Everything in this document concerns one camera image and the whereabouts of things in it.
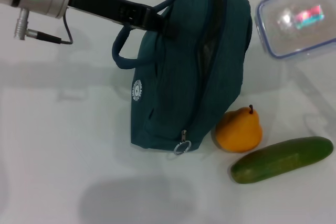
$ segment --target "backpack handle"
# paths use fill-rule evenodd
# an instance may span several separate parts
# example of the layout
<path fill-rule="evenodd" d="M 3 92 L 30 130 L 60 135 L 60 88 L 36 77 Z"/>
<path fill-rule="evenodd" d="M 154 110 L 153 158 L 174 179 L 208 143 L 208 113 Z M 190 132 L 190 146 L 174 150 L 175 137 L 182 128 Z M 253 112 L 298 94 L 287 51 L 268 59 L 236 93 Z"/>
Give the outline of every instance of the backpack handle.
<path fill-rule="evenodd" d="M 153 10 L 156 13 L 158 13 L 162 11 L 163 9 L 167 8 L 168 6 L 170 6 L 174 1 L 175 0 L 165 0 L 164 2 L 154 6 Z M 124 26 L 119 32 L 119 34 L 117 35 L 115 42 L 113 43 L 112 57 L 114 61 L 116 62 L 117 66 L 121 69 L 133 69 L 139 66 L 143 66 L 143 65 L 147 65 L 147 64 L 155 62 L 155 57 L 147 57 L 143 59 L 127 59 L 119 55 L 122 47 L 125 45 L 125 42 L 130 35 L 131 30 L 134 30 L 134 28 L 130 26 Z M 166 27 L 164 26 L 161 32 L 164 33 L 165 30 L 166 30 Z"/>

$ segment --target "container lid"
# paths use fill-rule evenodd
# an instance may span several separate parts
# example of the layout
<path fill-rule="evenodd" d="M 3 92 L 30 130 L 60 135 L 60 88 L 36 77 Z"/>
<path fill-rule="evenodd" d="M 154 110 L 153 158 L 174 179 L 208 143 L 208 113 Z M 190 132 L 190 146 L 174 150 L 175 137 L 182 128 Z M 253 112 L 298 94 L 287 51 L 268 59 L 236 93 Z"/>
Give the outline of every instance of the container lid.
<path fill-rule="evenodd" d="M 336 41 L 336 0 L 263 0 L 256 13 L 260 37 L 276 58 Z"/>

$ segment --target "blue container rim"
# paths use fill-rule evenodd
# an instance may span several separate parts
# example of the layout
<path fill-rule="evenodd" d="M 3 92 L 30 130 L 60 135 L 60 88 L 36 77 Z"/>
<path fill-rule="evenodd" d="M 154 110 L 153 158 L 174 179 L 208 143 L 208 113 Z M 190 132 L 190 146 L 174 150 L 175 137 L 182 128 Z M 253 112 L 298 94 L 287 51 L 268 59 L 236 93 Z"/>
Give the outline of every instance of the blue container rim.
<path fill-rule="evenodd" d="M 286 55 L 277 55 L 275 54 L 272 49 L 271 49 L 271 46 L 270 46 L 270 43 L 268 41 L 268 38 L 266 36 L 266 32 L 265 32 L 265 28 L 264 28 L 264 25 L 263 25 L 263 22 L 261 20 L 261 9 L 262 7 L 266 4 L 266 2 L 268 2 L 269 0 L 262 0 L 259 5 L 257 6 L 257 13 L 256 13 L 256 16 L 257 16 L 257 21 L 258 21 L 258 26 L 259 26 L 259 31 L 261 32 L 262 34 L 262 39 L 265 43 L 265 46 L 268 50 L 268 52 L 276 59 L 283 59 L 283 58 L 287 58 L 287 57 L 290 57 L 290 56 L 293 56 L 293 55 L 296 55 L 296 54 L 299 54 L 299 53 L 302 53 L 302 52 L 306 52 L 306 51 L 311 51 L 311 50 L 314 50 L 316 48 L 319 48 L 319 47 L 322 47 L 322 46 L 325 46 L 325 45 L 328 45 L 330 43 L 333 43 L 333 42 L 336 42 L 336 38 L 334 39 L 331 39 L 331 40 L 327 40 L 325 42 L 322 42 L 322 43 L 319 43 L 317 45 L 314 45 L 314 46 L 311 46 L 311 47 L 307 47 L 307 48 L 303 48 L 301 50 L 297 50 L 295 52 L 291 52 L 289 54 L 286 54 Z"/>

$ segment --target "backpack logo patch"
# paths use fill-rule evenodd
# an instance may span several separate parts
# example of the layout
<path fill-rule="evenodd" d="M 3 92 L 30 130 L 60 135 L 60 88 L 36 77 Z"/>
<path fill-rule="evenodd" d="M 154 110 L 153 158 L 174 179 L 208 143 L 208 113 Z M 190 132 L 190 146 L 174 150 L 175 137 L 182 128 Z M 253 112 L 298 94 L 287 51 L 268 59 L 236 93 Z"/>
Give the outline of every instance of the backpack logo patch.
<path fill-rule="evenodd" d="M 133 100 L 138 102 L 141 99 L 141 95 L 142 95 L 142 83 L 140 80 L 136 80 L 132 88 Z"/>

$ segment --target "zipper pull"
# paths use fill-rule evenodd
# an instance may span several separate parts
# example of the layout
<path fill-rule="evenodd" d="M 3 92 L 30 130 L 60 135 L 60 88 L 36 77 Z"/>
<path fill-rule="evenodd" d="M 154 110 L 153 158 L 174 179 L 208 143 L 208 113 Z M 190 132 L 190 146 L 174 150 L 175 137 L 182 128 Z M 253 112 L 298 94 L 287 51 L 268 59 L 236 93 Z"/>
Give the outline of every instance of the zipper pull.
<path fill-rule="evenodd" d="M 186 140 L 187 131 L 183 130 L 181 132 L 181 135 L 182 135 L 181 136 L 181 142 L 174 149 L 174 154 L 176 156 L 179 156 L 179 155 L 182 155 L 182 154 L 186 153 L 191 148 L 191 142 Z M 185 145 L 185 146 L 188 145 L 188 146 L 186 146 L 186 149 L 184 151 L 178 151 L 178 149 L 181 147 L 181 145 Z"/>

